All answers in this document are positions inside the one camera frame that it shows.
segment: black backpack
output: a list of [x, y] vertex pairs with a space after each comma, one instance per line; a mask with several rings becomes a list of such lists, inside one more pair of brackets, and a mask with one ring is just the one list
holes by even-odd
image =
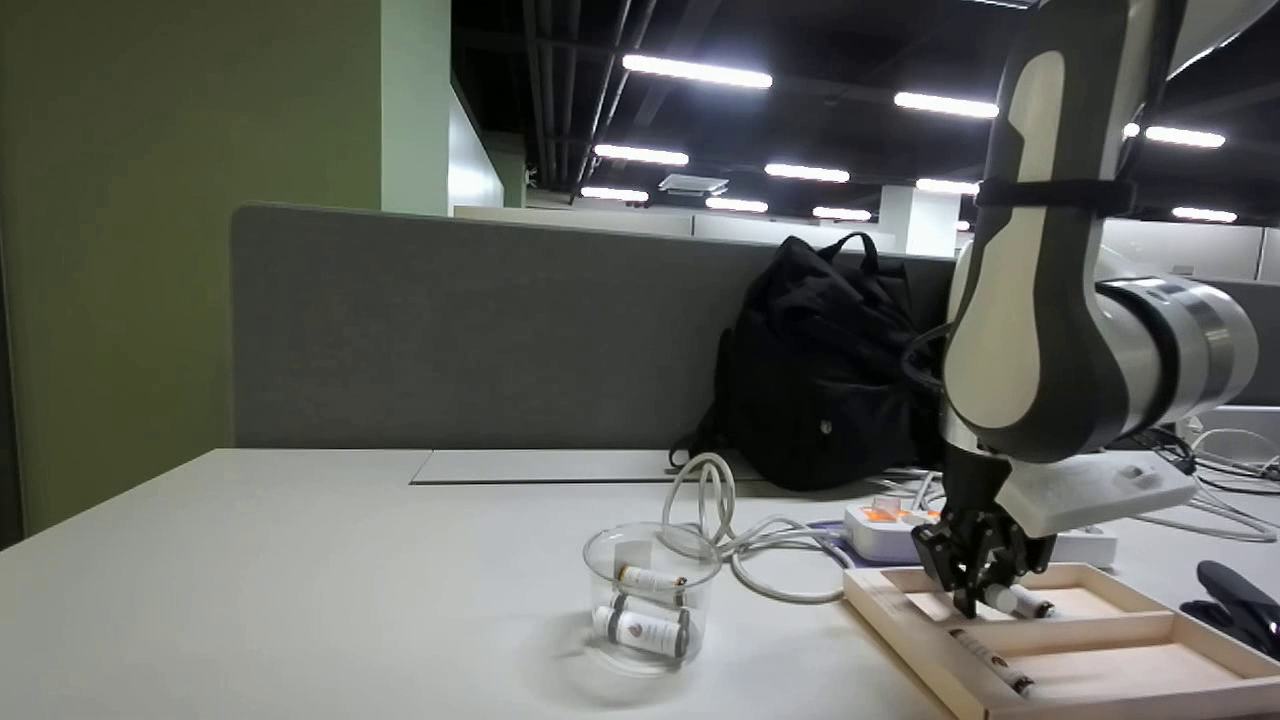
[[[838, 270], [846, 242], [859, 270]], [[930, 313], [872, 238], [833, 249], [783, 242], [722, 335], [717, 400], [690, 454], [738, 454], [779, 490], [838, 490], [898, 464], [940, 460], [940, 400], [907, 355]]]

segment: fluorescent light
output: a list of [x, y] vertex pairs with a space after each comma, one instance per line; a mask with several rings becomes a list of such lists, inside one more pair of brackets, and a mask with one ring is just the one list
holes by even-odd
[[1002, 110], [989, 99], [933, 96], [933, 93], [898, 93], [892, 105], [907, 113], [967, 115], [967, 122], [1002, 115]]
[[586, 184], [586, 198], [611, 201], [611, 203], [649, 203], [649, 191], [642, 191], [642, 189]]
[[752, 216], [768, 212], [764, 201], [750, 201], [750, 198], [707, 198], [707, 208], [717, 208], [717, 212], [752, 212]]
[[638, 147], [638, 144], [595, 144], [595, 155], [625, 162], [625, 164], [667, 164], [667, 170], [686, 170], [690, 164], [686, 154]]
[[848, 184], [846, 170], [813, 170], [813, 164], [764, 164], [764, 177], [813, 180], [813, 184]]
[[627, 72], [643, 72], [643, 75], [692, 79], [692, 84], [727, 84], [727, 89], [755, 89], [755, 93], [771, 89], [768, 72], [723, 69], [723, 63], [692, 63], [692, 60], [674, 60], [674, 55], [627, 54], [625, 69]]
[[980, 184], [967, 180], [940, 180], [940, 177], [922, 177], [918, 191], [940, 191], [940, 198], [975, 198]]
[[1238, 212], [1225, 208], [1171, 208], [1178, 219], [1195, 219], [1195, 224], [1238, 224]]
[[869, 208], [817, 203], [813, 216], [817, 216], [817, 219], [838, 219], [838, 224], [872, 224], [872, 212], [869, 212]]
[[1150, 133], [1135, 126], [1125, 126], [1125, 141], [1150, 136], [1154, 144], [1178, 144], [1178, 147], [1225, 147], [1225, 133], [1200, 133], [1200, 128], [1171, 128], [1171, 126], [1154, 126]]

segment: gray partition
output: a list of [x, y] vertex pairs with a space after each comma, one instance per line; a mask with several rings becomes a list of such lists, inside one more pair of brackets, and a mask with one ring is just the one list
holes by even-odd
[[[249, 208], [232, 238], [236, 444], [666, 449], [707, 410], [717, 339], [768, 255]], [[947, 266], [907, 273], [940, 321]]]

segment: white robotic arm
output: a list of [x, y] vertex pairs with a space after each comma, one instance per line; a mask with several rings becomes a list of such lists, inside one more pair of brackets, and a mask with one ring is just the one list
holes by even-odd
[[1011, 473], [1100, 454], [1251, 381], [1257, 335], [1225, 293], [1154, 275], [1100, 284], [1097, 255], [1100, 219], [1128, 203], [1135, 144], [1125, 144], [1125, 126], [1143, 126], [1167, 75], [1273, 3], [1031, 7], [1002, 89], [975, 245], [953, 284], [947, 513], [918, 532], [925, 569], [962, 612], [1054, 558], [1054, 538], [995, 505]]

